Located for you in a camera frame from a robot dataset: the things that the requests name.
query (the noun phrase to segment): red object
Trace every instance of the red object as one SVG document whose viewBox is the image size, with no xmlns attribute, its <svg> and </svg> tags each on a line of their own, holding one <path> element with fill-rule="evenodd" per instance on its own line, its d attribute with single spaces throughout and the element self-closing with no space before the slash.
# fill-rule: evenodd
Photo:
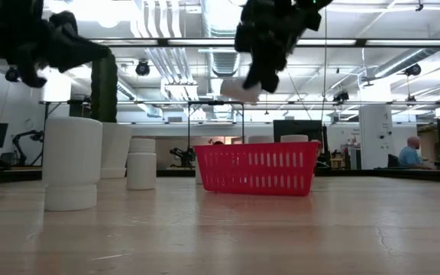
<svg viewBox="0 0 440 275">
<path fill-rule="evenodd" d="M 307 196 L 319 142 L 196 146 L 203 187 L 220 193 Z"/>
</svg>

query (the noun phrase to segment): desk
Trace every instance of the desk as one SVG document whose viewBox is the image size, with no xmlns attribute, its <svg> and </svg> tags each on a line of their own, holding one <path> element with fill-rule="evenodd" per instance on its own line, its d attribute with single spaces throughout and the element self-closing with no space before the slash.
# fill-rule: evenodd
<svg viewBox="0 0 440 275">
<path fill-rule="evenodd" d="M 0 185 L 0 274 L 440 274 L 440 183 L 315 178 L 299 198 L 104 180 L 95 208 L 43 201 L 43 183 Z"/>
</svg>

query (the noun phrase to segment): cable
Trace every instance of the cable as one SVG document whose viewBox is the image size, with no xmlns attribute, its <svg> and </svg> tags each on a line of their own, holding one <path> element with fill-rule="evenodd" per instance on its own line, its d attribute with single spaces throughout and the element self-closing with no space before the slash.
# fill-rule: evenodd
<svg viewBox="0 0 440 275">
<path fill-rule="evenodd" d="M 327 7 L 325 7 L 325 56 L 324 56 L 324 89 L 322 90 L 322 117 L 324 119 L 324 107 L 325 107 L 325 88 L 327 87 Z"/>
<path fill-rule="evenodd" d="M 303 109 L 305 109 L 306 114 L 309 116 L 310 120 L 312 120 L 312 116 L 310 115 L 309 110 L 306 108 L 305 104 L 303 103 L 302 97 L 298 93 L 298 89 L 295 86 L 295 82 L 293 81 L 293 78 L 291 77 L 290 71 L 288 69 L 286 69 L 286 71 L 288 72 L 288 76 L 290 77 L 291 85 L 293 85 L 293 88 L 295 89 L 295 92 L 298 95 L 298 99 L 302 103 Z"/>
</svg>

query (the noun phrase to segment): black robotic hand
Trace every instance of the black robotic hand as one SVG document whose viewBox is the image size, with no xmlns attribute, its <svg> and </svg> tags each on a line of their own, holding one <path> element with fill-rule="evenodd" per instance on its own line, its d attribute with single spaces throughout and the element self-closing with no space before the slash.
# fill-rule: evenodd
<svg viewBox="0 0 440 275">
<path fill-rule="evenodd" d="M 8 81 L 21 79 L 30 87 L 41 88 L 47 80 L 37 75 L 45 66 L 63 73 L 73 67 L 106 57 L 106 46 L 78 35 L 74 15 L 64 11 L 49 21 L 41 19 L 44 0 L 0 0 L 0 59 L 10 70 Z"/>
<path fill-rule="evenodd" d="M 332 0 L 248 0 L 235 34 L 235 50 L 250 53 L 252 64 L 244 89 L 261 83 L 262 89 L 275 92 L 286 58 L 305 32 L 317 31 L 322 17 L 318 11 Z"/>
</svg>

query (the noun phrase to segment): man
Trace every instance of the man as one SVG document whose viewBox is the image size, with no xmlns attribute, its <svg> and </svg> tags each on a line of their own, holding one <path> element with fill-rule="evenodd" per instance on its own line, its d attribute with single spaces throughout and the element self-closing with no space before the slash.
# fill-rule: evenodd
<svg viewBox="0 0 440 275">
<path fill-rule="evenodd" d="M 411 168 L 411 169 L 424 169 L 430 170 L 430 167 L 427 167 L 423 164 L 419 155 L 417 154 L 417 150 L 420 148 L 420 140 L 418 137 L 409 137 L 406 140 L 407 147 L 403 148 L 400 151 L 400 155 L 398 156 L 398 163 L 401 167 Z"/>
</svg>

